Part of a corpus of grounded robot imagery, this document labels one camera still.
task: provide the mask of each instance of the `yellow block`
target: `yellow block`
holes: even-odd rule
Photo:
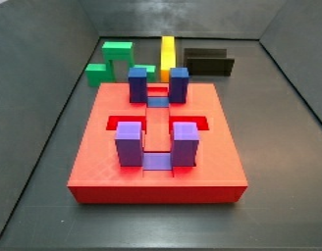
[[[160,82],[168,82],[168,71],[170,68],[175,67],[175,38],[174,36],[163,36],[160,43]]]

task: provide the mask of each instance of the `red base plate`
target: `red base plate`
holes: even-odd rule
[[[167,87],[167,84],[154,83],[152,87]],[[170,104],[168,109],[129,104],[128,96],[127,83],[103,84],[99,88],[68,181],[77,202],[237,202],[247,180],[214,85],[190,84],[186,104]],[[146,123],[146,150],[156,152],[170,150],[171,122],[196,121],[200,136],[196,166],[175,167],[172,171],[121,168],[113,138],[116,122],[127,121],[127,117]]]

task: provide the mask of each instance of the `purple block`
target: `purple block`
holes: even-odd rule
[[[117,123],[115,145],[120,166],[142,167],[144,151],[140,122]]]
[[[143,166],[146,171],[171,170],[170,153],[144,153]]]
[[[170,160],[174,167],[194,167],[199,145],[195,123],[174,123]]]
[[[188,72],[186,68],[170,69],[168,102],[186,103]]]
[[[128,72],[129,102],[147,103],[147,69],[131,68]]]
[[[142,122],[119,122],[115,139],[140,139]]]

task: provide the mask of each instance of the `building block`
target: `building block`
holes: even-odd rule
[[[168,98],[167,97],[148,97],[147,107],[150,108],[168,107]]]
[[[168,82],[168,71],[175,67],[175,38],[163,36],[160,41],[160,82]]]
[[[101,46],[103,59],[105,63],[115,60],[127,61],[128,67],[135,66],[134,43],[105,41]]]
[[[195,123],[174,123],[171,142],[171,165],[194,167],[199,144],[199,133]]]
[[[147,69],[147,82],[156,82],[156,66],[135,65],[135,68],[146,68]]]
[[[128,72],[129,83],[129,102],[147,103],[147,69],[129,68]]]
[[[113,75],[109,65],[88,64],[85,73],[91,87],[99,87],[103,82],[113,82]]]
[[[226,57],[226,49],[184,49],[183,67],[190,75],[230,76],[234,59]]]
[[[140,122],[119,122],[115,145],[121,167],[143,165],[143,135]]]
[[[147,108],[144,152],[170,152],[168,109]]]
[[[168,102],[186,103],[188,73],[186,68],[170,69]]]
[[[170,153],[144,153],[144,171],[170,171]]]
[[[129,86],[128,84],[100,86],[68,180],[68,188],[79,203],[233,203],[238,201],[247,187],[247,180],[217,90],[211,83],[195,83],[188,87],[187,103],[170,104],[168,109],[164,109],[174,116],[195,113],[207,118],[210,129],[199,131],[196,166],[172,167],[172,171],[144,171],[143,167],[120,167],[115,130],[104,129],[107,115],[112,115],[113,110],[120,112],[123,107],[129,109],[129,106],[138,105],[131,104],[128,99],[123,99],[125,104],[120,103],[120,98],[129,96]],[[131,115],[142,113],[142,107],[136,109],[138,112],[134,112],[135,109],[129,110]],[[162,108],[147,108],[148,111],[150,109],[162,110]]]

